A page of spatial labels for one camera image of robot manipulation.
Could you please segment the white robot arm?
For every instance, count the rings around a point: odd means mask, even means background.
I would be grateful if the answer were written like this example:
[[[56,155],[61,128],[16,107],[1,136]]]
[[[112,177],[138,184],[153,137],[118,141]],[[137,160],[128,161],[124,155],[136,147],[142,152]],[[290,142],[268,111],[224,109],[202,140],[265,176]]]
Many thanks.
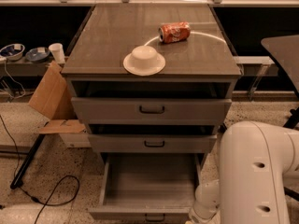
[[[199,185],[185,224],[291,224],[284,182],[298,177],[299,131],[241,121],[221,139],[219,178]]]

